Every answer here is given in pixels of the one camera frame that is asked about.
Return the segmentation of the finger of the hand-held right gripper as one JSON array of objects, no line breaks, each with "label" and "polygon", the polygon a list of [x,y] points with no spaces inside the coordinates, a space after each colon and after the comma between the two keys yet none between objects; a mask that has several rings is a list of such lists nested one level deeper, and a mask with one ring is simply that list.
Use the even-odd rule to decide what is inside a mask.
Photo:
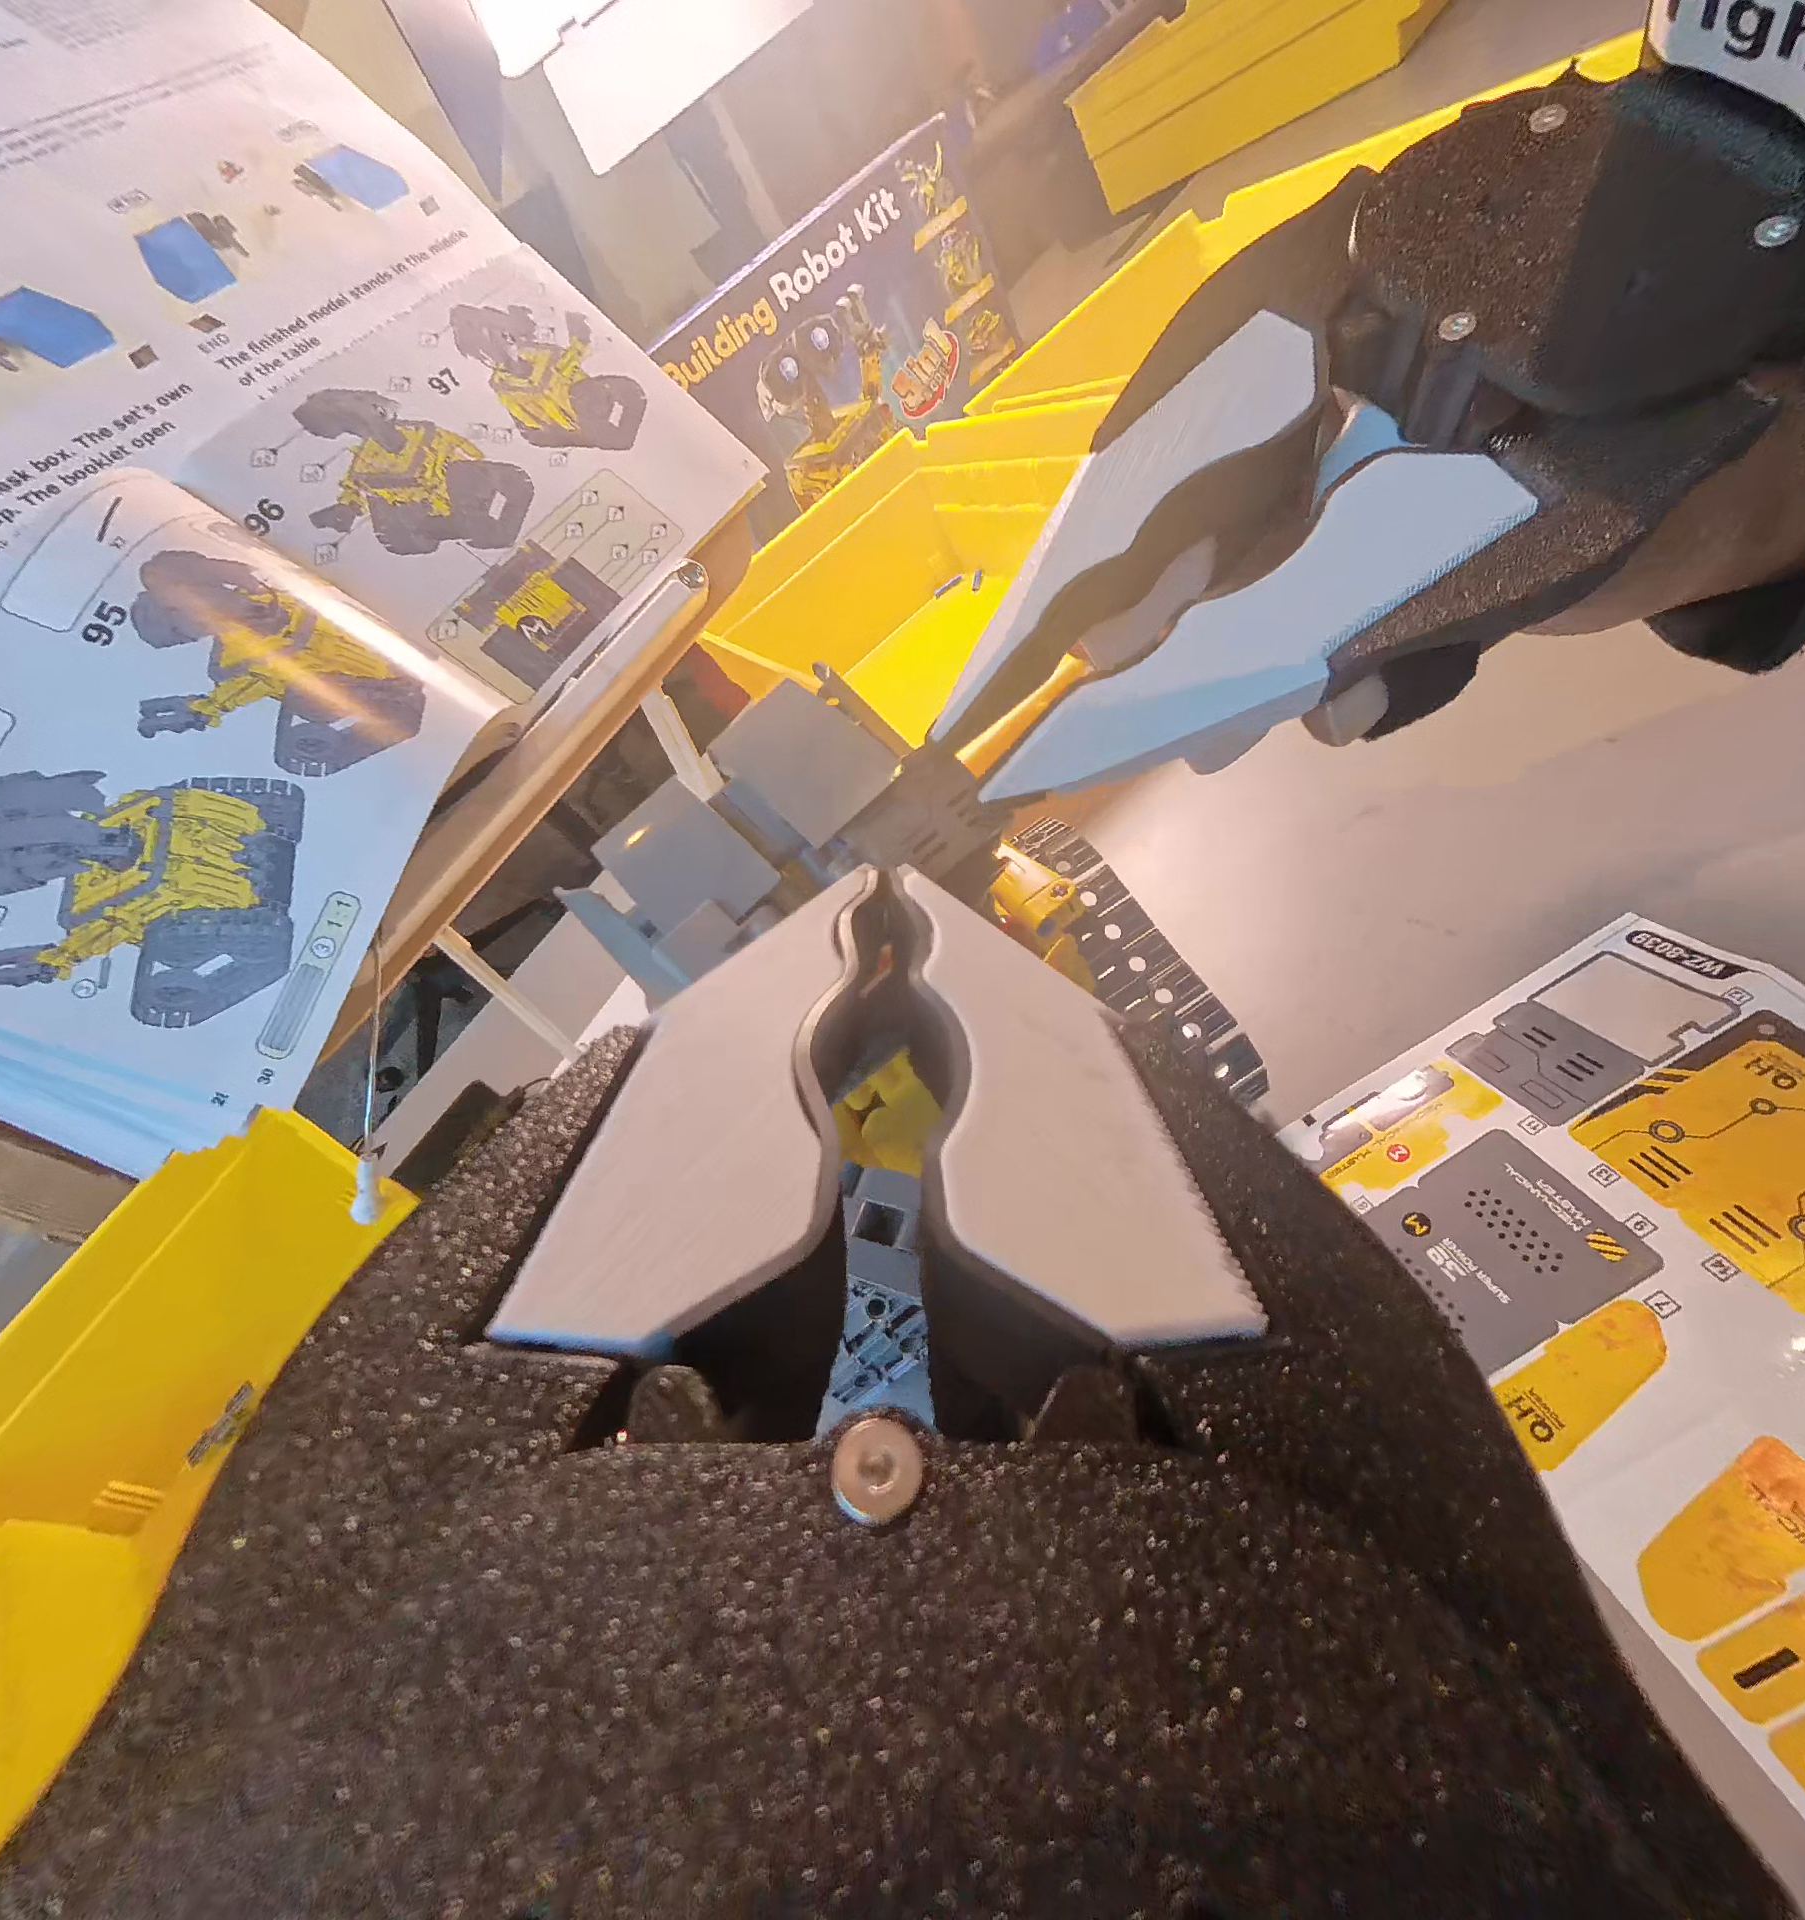
[{"label": "finger of the hand-held right gripper", "polygon": [[1533,515],[1537,496],[1486,454],[1410,446],[1378,408],[1351,408],[1298,548],[1213,599],[1145,588],[1154,646],[1066,690],[988,767],[984,799],[1033,802],[1169,758],[1230,765],[1323,699],[1342,646]]},{"label": "finger of the hand-held right gripper", "polygon": [[1301,504],[1328,399],[1323,318],[1255,311],[1164,397],[1094,446],[1036,535],[930,726],[961,748],[1063,656],[1202,556],[1190,595],[1238,567]]}]

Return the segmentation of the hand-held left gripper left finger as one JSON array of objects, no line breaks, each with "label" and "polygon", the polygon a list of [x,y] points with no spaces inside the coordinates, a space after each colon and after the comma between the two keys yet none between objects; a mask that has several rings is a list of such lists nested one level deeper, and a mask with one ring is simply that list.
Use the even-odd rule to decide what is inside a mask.
[{"label": "hand-held left gripper left finger", "polygon": [[840,1222],[816,1045],[854,988],[851,873],[664,1003],[513,1272],[487,1338],[659,1361]]}]

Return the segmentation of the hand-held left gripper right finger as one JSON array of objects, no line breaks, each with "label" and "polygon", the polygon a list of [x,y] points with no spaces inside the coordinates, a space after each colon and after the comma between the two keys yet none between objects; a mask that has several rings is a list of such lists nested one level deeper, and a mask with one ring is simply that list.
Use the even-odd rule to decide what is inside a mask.
[{"label": "hand-held left gripper right finger", "polygon": [[1086,991],[920,873],[910,926],[919,1070],[952,1070],[930,1213],[1013,1308],[1122,1355],[1270,1330],[1127,1048]]}]

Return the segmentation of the metal wire page holder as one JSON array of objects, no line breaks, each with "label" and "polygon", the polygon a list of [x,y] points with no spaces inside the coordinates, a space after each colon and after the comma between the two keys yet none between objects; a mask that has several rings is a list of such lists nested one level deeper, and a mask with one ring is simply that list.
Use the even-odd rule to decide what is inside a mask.
[{"label": "metal wire page holder", "polygon": [[362,1135],[355,1139],[355,1190],[350,1200],[350,1222],[371,1228],[384,1219],[381,1169],[375,1164],[375,1096],[384,1054],[384,935],[375,933],[366,949],[370,999],[366,999],[366,1054],[362,1075]]}]

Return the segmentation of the yellow grey brick robot model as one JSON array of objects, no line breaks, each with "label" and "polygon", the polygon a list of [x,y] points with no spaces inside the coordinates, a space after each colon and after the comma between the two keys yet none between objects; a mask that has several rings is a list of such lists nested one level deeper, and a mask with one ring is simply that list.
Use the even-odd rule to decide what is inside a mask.
[{"label": "yellow grey brick robot model", "polygon": [[[706,976],[844,870],[903,860],[1112,1014],[1161,1025],[1238,1104],[1267,1093],[1238,1020],[1078,831],[1011,831],[960,758],[915,757],[840,678],[778,685],[711,738],[706,765],[706,794],[676,777],[608,817],[596,863],[624,905],[570,894],[649,996]],[[915,1228],[938,1104],[904,1048],[865,1066],[835,1104],[848,1282],[817,1434],[869,1415],[934,1429]]]}]

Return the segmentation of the yellow grey sticker sheet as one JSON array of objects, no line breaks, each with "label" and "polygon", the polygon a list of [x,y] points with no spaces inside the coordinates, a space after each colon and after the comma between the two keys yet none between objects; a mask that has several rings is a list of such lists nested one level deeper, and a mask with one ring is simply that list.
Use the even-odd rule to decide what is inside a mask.
[{"label": "yellow grey sticker sheet", "polygon": [[1805,1829],[1805,988],[1627,915],[1279,1139]]}]

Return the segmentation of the instruction booklet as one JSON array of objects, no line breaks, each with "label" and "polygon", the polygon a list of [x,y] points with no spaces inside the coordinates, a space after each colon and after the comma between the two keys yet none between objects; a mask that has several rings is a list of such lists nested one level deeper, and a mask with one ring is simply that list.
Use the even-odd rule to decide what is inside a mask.
[{"label": "instruction booklet", "polygon": [[439,794],[764,465],[529,254],[0,465],[0,1124],[144,1177],[291,1108]]}]

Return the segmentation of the grey desk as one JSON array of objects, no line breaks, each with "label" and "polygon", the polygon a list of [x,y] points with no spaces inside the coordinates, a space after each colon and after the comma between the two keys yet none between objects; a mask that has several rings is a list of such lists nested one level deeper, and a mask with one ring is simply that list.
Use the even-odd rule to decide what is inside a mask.
[{"label": "grey desk", "polygon": [[[1516,935],[1683,903],[1732,802],[1805,797],[1805,726],[1683,758],[1668,720],[1593,767],[1599,633],[1520,632],[1378,741],[1279,720],[1218,777],[1181,877],[1282,854],[1238,926],[1315,935],[1293,1017],[1472,1002]],[[1796,1914],[1459,1335],[1161,1028],[1112,1014],[1270,1330],[1122,1355],[954,1253],[900,866],[816,1070],[835,1130],[895,1045],[938,1104],[934,1429],[817,1434],[842,1198],[659,1361],[487,1338],[647,1028],[602,1037],[297,1345],[3,1845],[0,1918]]]}]

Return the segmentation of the white task instruction sheet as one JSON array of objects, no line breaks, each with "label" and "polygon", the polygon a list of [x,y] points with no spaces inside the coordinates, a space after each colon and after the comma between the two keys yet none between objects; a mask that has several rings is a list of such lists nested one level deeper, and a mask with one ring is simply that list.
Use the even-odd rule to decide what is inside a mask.
[{"label": "white task instruction sheet", "polygon": [[513,251],[252,2],[0,2],[0,556]]}]

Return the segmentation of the person's right hand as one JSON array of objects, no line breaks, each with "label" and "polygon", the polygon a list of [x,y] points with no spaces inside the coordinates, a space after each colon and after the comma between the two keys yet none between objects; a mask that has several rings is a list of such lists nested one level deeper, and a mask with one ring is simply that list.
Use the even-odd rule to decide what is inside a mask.
[{"label": "person's right hand", "polygon": [[1760,436],[1646,533],[1599,560],[1590,529],[1570,540],[1558,506],[1537,540],[1512,540],[1527,556],[1486,550],[1385,616],[1378,633],[1342,646],[1304,726],[1328,746],[1404,730],[1446,708],[1480,656],[1520,632],[1573,637],[1645,620],[1683,656],[1728,667],[1739,594],[1805,563],[1805,372],[1775,370],[1755,395]]}]

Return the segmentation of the yellow plastic bin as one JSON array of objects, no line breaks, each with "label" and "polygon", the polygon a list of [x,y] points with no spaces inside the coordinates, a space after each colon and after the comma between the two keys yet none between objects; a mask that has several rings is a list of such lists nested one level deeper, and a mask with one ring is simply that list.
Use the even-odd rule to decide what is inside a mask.
[{"label": "yellow plastic bin", "polygon": [[753,556],[702,648],[749,696],[828,670],[919,746],[1109,405],[1060,389],[884,443]]},{"label": "yellow plastic bin", "polygon": [[1070,314],[1066,314],[1005,375],[975,397],[957,425],[930,432],[930,443],[952,453],[957,436],[975,443],[972,459],[1077,459],[1113,397],[1176,311],[1195,289],[1297,213],[1321,202],[1353,168],[1383,168],[1412,142],[1449,126],[1459,108],[1490,103],[1525,87],[1558,80],[1577,66],[1588,80],[1608,83],[1627,74],[1642,54],[1642,28],[1605,42],[1580,43],[1567,54],[1516,70],[1468,95],[1416,115],[1393,128],[1355,140],[1298,167],[1264,168],[1229,194],[1209,221],[1179,213]]},{"label": "yellow plastic bin", "polygon": [[1122,216],[1397,68],[1446,2],[1187,2],[1089,74],[1069,111]]},{"label": "yellow plastic bin", "polygon": [[413,1213],[301,1115],[169,1157],[0,1334],[0,1850],[87,1736],[297,1345]]}]

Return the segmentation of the colourful toy set box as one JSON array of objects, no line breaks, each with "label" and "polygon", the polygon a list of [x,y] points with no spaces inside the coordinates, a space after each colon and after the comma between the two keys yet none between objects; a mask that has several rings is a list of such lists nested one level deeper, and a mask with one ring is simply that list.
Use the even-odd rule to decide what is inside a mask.
[{"label": "colourful toy set box", "polygon": [[960,419],[1021,352],[967,132],[934,115],[649,346],[764,465],[756,544],[895,439]]}]

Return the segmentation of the white book stand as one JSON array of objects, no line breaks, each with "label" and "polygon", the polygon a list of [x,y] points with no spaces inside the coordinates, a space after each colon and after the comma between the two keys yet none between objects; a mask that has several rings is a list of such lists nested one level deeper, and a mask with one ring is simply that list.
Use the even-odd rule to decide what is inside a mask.
[{"label": "white book stand", "polygon": [[630,616],[601,658],[564,681],[533,719],[499,715],[434,802],[386,905],[375,942],[329,1024],[297,1112],[358,1146],[375,1120],[375,1020],[409,975],[453,975],[438,949],[451,930],[511,942],[518,920],[545,922],[538,901],[596,873],[591,847],[673,776],[664,715],[703,757],[748,704],[742,671],[706,639],[753,560],[745,510],[731,512]]}]

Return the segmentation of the bright softbox lamp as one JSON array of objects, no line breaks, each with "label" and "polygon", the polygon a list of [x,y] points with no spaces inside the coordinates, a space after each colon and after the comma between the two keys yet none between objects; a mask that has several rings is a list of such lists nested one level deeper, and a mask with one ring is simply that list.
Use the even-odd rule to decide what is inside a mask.
[{"label": "bright softbox lamp", "polygon": [[472,2],[499,74],[541,74],[591,174],[613,172],[647,140],[810,2]]}]

